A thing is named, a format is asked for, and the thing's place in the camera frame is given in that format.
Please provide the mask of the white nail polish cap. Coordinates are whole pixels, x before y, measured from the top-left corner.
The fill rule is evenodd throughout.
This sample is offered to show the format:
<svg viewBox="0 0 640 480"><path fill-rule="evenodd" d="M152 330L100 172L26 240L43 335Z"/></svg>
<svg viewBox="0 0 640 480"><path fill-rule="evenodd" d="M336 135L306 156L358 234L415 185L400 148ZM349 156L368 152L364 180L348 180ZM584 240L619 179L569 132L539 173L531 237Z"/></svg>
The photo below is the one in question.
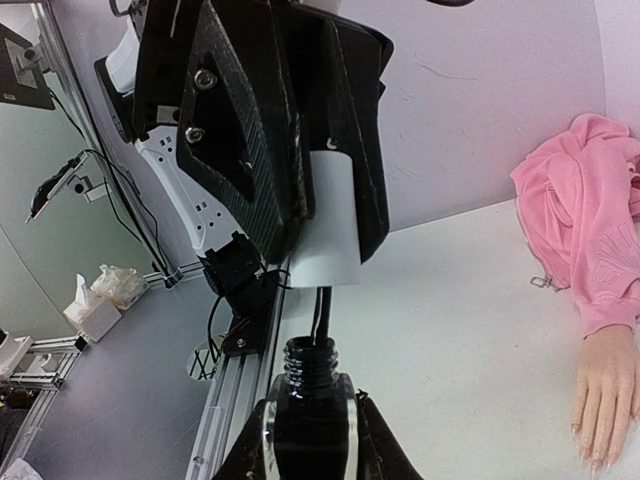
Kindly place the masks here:
<svg viewBox="0 0 640 480"><path fill-rule="evenodd" d="M318 325L312 337L328 339L332 289L361 278L361 256L352 159L340 152L311 153L315 214L301 228L290 255L290 285L320 292Z"/></svg>

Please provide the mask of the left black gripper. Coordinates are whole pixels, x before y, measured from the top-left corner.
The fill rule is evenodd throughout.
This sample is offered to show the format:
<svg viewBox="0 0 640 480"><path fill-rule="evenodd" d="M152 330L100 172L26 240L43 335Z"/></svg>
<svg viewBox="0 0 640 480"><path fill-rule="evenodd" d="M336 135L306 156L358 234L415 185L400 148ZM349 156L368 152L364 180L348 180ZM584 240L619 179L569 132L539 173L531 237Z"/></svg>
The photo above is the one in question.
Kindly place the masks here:
<svg viewBox="0 0 640 480"><path fill-rule="evenodd" d="M130 141L177 125L181 105L179 167L267 262L282 262L313 212L300 112L319 112L341 72L361 107L375 107L392 41L299 1L139 1L130 17Z"/></svg>

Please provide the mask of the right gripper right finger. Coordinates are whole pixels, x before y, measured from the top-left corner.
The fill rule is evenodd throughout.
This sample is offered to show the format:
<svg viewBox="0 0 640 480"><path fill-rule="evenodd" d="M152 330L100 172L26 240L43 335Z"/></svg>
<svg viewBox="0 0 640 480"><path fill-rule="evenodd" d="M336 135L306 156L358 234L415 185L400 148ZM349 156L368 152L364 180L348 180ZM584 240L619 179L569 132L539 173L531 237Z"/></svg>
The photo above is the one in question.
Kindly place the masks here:
<svg viewBox="0 0 640 480"><path fill-rule="evenodd" d="M349 478L422 480L367 392L349 398Z"/></svg>

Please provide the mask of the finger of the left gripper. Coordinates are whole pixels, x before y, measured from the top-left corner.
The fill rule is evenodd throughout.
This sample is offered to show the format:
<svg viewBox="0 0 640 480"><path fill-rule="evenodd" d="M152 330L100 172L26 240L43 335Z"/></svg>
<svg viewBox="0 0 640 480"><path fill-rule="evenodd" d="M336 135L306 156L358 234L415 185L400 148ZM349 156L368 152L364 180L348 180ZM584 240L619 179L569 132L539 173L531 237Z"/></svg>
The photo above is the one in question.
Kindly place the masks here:
<svg viewBox="0 0 640 480"><path fill-rule="evenodd" d="M379 138L381 76L390 46L390 40L361 24L322 20L321 105L328 137L353 163L362 262L374 255L390 228Z"/></svg>

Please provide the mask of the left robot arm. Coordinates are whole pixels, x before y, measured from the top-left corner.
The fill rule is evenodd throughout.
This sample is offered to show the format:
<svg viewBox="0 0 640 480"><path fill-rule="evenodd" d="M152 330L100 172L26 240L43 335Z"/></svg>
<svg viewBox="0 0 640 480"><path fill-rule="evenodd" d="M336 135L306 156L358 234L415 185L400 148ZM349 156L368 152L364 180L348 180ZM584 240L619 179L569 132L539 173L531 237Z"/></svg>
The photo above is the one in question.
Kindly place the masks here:
<svg viewBox="0 0 640 480"><path fill-rule="evenodd" d="M390 228L380 147L394 51L335 1L133 1L95 64L232 311L211 350L258 354L278 289L351 284Z"/></svg>

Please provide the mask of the black nail polish bottle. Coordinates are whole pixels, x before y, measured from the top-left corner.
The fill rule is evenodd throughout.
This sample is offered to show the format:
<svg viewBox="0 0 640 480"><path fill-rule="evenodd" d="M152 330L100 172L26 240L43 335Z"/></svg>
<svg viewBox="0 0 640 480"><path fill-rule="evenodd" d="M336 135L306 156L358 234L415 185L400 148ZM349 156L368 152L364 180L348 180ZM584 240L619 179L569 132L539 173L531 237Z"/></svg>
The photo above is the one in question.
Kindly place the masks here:
<svg viewBox="0 0 640 480"><path fill-rule="evenodd" d="M264 405L262 450L268 479L355 479L358 412L355 389L337 371L335 342L290 339L284 372Z"/></svg>

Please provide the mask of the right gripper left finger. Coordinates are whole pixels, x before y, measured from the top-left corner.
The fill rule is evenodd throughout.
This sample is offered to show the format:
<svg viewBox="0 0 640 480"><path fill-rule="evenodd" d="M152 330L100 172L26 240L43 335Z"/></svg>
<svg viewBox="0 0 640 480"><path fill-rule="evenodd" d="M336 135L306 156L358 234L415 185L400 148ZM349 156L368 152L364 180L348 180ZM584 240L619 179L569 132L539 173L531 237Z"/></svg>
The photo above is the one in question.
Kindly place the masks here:
<svg viewBox="0 0 640 480"><path fill-rule="evenodd" d="M261 400L213 480L279 480L276 455L277 402Z"/></svg>

